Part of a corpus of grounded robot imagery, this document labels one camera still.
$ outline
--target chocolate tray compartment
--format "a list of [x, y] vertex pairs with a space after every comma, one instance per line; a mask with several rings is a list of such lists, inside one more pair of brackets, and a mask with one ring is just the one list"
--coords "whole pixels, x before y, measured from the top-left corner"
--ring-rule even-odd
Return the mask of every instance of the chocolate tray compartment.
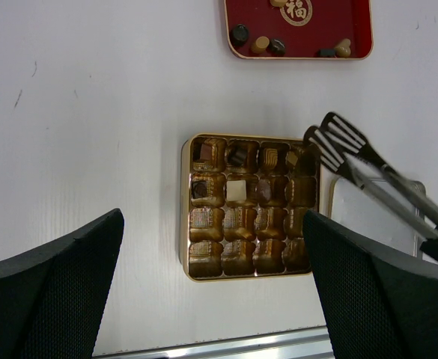
[[231, 242], [236, 239], [253, 241], [255, 239], [255, 218], [257, 212], [252, 208], [229, 208], [225, 212], [224, 237]]
[[285, 157], [289, 151], [288, 144], [264, 142], [258, 151], [258, 166], [265, 174], [287, 174]]
[[303, 239], [294, 239], [291, 241], [285, 248], [283, 257], [288, 271], [300, 271], [302, 273], [311, 271], [307, 250], [305, 249], [305, 241]]
[[[258, 171], [257, 151], [259, 144], [257, 141], [232, 140], [225, 148], [225, 163], [227, 170], [236, 174], [254, 174]], [[246, 151], [245, 160], [242, 165], [234, 164], [234, 154], [237, 151]]]
[[279, 207], [259, 208], [255, 219], [255, 234], [261, 241], [278, 239], [283, 241], [286, 237], [284, 219], [287, 211]]
[[308, 211], [308, 208], [294, 207], [288, 210], [287, 217], [285, 218], [285, 232], [289, 239], [301, 238], [303, 216]]
[[190, 212], [190, 241], [221, 242], [224, 217], [225, 213], [220, 208], [194, 208]]
[[192, 277], [218, 277], [222, 274], [223, 246], [215, 242], [194, 243], [189, 248], [189, 274]]
[[254, 274], [252, 255], [255, 244], [248, 241], [228, 243], [222, 252], [222, 267], [225, 275]]
[[229, 207], [255, 207], [257, 206], [257, 194], [255, 193], [255, 187], [258, 183], [258, 177], [254, 174], [229, 174], [227, 181], [246, 181], [246, 200], [227, 200], [227, 192], [225, 193], [225, 202]]
[[282, 251], [285, 243], [276, 239], [260, 242], [255, 249], [253, 260], [258, 274], [282, 273], [285, 270], [282, 262]]
[[225, 169], [224, 138], [197, 137], [192, 142], [192, 167], [201, 172], [223, 172]]
[[[205, 185], [207, 192], [204, 197], [195, 193], [195, 186], [202, 184]], [[224, 185], [225, 175], [223, 174], [193, 174], [190, 200], [192, 205], [196, 207], [222, 207], [225, 204]]]
[[293, 177], [285, 190], [291, 206], [313, 208], [317, 199], [317, 180], [314, 177]]
[[303, 147], [297, 153], [297, 163], [292, 169], [294, 176], [314, 176], [320, 166], [320, 151], [314, 144]]
[[286, 207], [287, 184], [288, 178], [285, 176], [262, 176], [256, 187], [258, 204], [262, 207]]

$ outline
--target gold circle emblem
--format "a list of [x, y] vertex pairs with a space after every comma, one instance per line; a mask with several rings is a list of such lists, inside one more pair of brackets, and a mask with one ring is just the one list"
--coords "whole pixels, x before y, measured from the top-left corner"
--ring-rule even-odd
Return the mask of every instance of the gold circle emblem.
[[313, 14], [310, 0], [288, 0], [280, 8], [280, 13], [286, 22], [293, 26], [307, 25]]

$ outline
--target tongs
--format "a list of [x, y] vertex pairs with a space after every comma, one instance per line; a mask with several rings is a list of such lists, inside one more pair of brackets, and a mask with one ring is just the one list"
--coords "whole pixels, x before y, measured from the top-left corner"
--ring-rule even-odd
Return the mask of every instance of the tongs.
[[[311, 126], [304, 136], [305, 144], [315, 144], [320, 150], [320, 161], [329, 171], [342, 176], [367, 195], [384, 205], [424, 239], [420, 250], [438, 262], [438, 206], [417, 191], [413, 183], [389, 165], [368, 139], [351, 123], [335, 112], [329, 112], [320, 127]], [[353, 156], [376, 168], [400, 194], [437, 226], [432, 228], [387, 191], [374, 184], [348, 158]]]

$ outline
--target dark chocolate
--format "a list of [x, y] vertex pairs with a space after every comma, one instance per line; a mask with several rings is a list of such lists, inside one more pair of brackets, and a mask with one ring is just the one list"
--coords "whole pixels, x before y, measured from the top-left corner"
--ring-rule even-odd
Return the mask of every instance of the dark chocolate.
[[192, 198], [199, 199], [208, 197], [206, 181], [192, 182]]
[[192, 160], [198, 161], [201, 158], [201, 148], [202, 144], [195, 142], [192, 145]]
[[228, 155], [227, 161], [233, 166], [242, 167], [247, 161], [247, 151], [242, 147], [235, 147]]
[[272, 199], [272, 188], [270, 187], [269, 181], [266, 179], [261, 179], [255, 186], [255, 191], [257, 192], [257, 199], [259, 202], [267, 203]]
[[230, 32], [230, 38], [232, 46], [241, 47], [249, 39], [249, 30], [245, 25], [236, 25]]
[[335, 49], [320, 49], [318, 50], [319, 58], [334, 58], [336, 55]]
[[269, 46], [267, 47], [271, 53], [277, 56], [285, 55], [285, 44], [279, 39], [270, 39]]

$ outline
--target metal handle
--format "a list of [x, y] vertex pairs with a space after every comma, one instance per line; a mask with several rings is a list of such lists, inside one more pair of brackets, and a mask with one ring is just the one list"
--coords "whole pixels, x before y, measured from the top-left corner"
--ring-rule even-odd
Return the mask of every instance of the metal handle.
[[352, 171], [358, 187], [367, 195], [373, 197], [402, 221], [411, 226], [423, 239], [438, 239], [437, 230], [430, 227], [423, 219], [414, 213], [411, 213], [404, 205], [393, 198], [390, 193], [374, 184], [357, 168], [353, 167]]
[[383, 176], [397, 191], [408, 199], [411, 204], [438, 226], [438, 206], [430, 198], [414, 189], [408, 179], [403, 178], [397, 173], [383, 171]]

